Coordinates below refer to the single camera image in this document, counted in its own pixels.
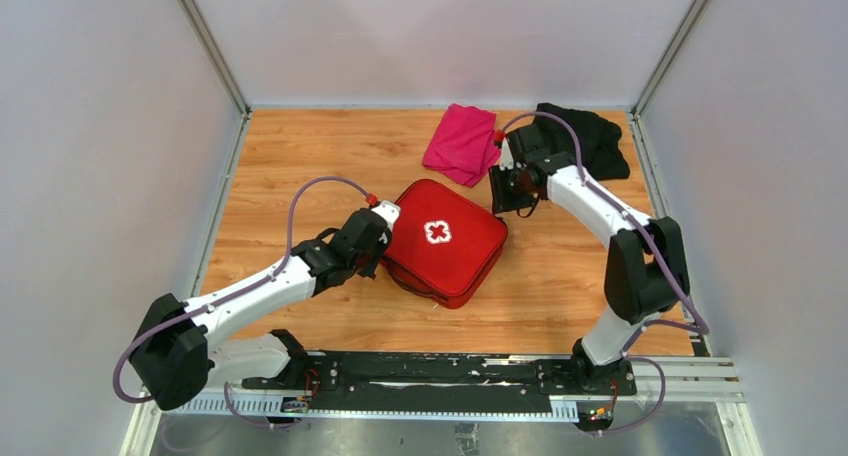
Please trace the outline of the red black medicine kit case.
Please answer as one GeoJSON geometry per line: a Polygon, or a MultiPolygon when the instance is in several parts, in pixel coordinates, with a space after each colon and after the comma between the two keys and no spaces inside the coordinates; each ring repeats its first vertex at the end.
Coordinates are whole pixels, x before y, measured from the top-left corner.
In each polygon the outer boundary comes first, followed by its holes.
{"type": "Polygon", "coordinates": [[[502,254],[505,222],[431,179],[412,183],[395,204],[400,216],[382,257],[389,277],[445,308],[467,304],[502,254]]]}

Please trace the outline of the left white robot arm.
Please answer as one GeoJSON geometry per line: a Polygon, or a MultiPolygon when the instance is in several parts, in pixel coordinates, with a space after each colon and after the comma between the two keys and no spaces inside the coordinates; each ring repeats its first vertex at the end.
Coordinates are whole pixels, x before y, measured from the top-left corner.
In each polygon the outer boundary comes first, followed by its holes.
{"type": "Polygon", "coordinates": [[[285,306],[344,285],[375,278],[400,208],[382,201],[354,212],[339,230],[296,245],[274,265],[222,290],[186,301],[155,299],[123,357],[163,411],[177,409],[207,387],[271,378],[298,387],[306,362],[277,334],[236,341],[233,334],[285,306]]]}

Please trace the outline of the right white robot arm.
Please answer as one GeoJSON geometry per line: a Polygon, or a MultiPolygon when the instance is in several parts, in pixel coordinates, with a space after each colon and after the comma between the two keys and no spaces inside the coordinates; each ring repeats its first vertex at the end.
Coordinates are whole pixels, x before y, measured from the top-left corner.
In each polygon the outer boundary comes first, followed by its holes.
{"type": "Polygon", "coordinates": [[[596,393],[621,370],[644,329],[678,304],[692,306],[681,227],[624,203],[589,174],[579,147],[567,150],[534,125],[498,130],[494,144],[501,156],[488,170],[493,213],[527,217],[547,200],[607,251],[606,307],[570,358],[575,387],[596,393]]]}

